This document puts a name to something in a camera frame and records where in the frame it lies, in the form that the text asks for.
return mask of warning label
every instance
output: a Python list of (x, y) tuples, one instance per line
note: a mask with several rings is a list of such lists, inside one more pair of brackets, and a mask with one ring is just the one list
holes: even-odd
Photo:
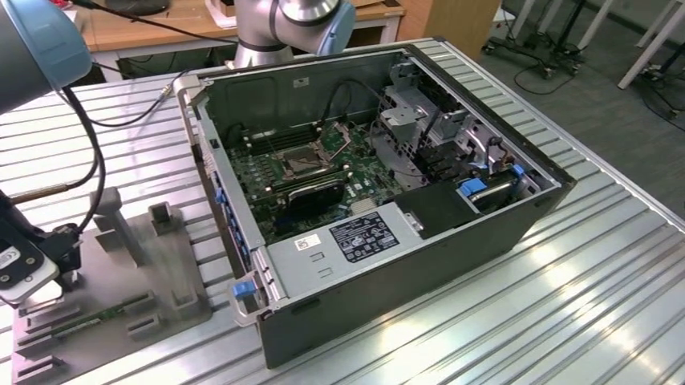
[(378, 213), (371, 213), (345, 225), (331, 227), (331, 235), (350, 262), (359, 262), (399, 245), (399, 241)]

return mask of white sticker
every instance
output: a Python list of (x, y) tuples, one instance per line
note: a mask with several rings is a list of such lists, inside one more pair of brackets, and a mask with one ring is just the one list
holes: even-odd
[(295, 79), (293, 81), (293, 88), (307, 87), (310, 85), (310, 78)]
[(4, 250), (0, 254), (0, 269), (4, 269), (7, 266), (10, 266), (10, 264), (15, 262), (20, 256), (22, 253), (14, 246)]
[(298, 251), (307, 250), (310, 247), (321, 245), (321, 239), (317, 234), (310, 235), (309, 237), (301, 238), (295, 241), (295, 247)]

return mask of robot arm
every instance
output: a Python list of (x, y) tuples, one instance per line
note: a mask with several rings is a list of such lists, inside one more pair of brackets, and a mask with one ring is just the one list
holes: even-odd
[[(291, 59), (290, 46), (318, 55), (347, 46), (355, 12), (346, 0), (235, 0), (235, 8), (237, 67)], [(90, 72), (80, 33), (48, 0), (0, 0), (0, 46), (0, 114)], [(26, 220), (16, 203), (0, 191), (0, 300), (12, 306), (80, 268), (76, 225), (44, 232)]]
[(347, 0), (235, 0), (241, 39), (235, 67), (289, 61), (290, 47), (317, 55), (341, 53), (354, 19)]

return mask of gray robot arm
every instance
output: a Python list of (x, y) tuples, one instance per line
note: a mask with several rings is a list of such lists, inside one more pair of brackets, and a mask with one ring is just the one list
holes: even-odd
[(342, 52), (354, 18), (347, 0), (235, 0), (235, 67), (282, 63), (293, 59), (290, 47), (317, 55)]

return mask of metal table surface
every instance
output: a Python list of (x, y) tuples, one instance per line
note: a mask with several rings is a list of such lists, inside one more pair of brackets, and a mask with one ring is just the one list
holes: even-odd
[[(257, 330), (233, 322), (222, 243), (174, 100), (144, 124), (98, 127), (124, 215), (162, 200), (187, 218), (213, 319), (75, 379), (95, 383), (672, 383), (685, 381), (683, 220), (446, 43), (415, 43), (580, 180), (510, 253), (277, 370)], [(79, 88), (111, 122), (152, 103), (170, 76)], [(48, 95), (0, 116), (7, 193), (78, 179), (92, 153), (76, 116)], [(51, 227), (84, 215), (87, 192), (22, 206)], [(0, 375), (12, 312), (0, 308)]]

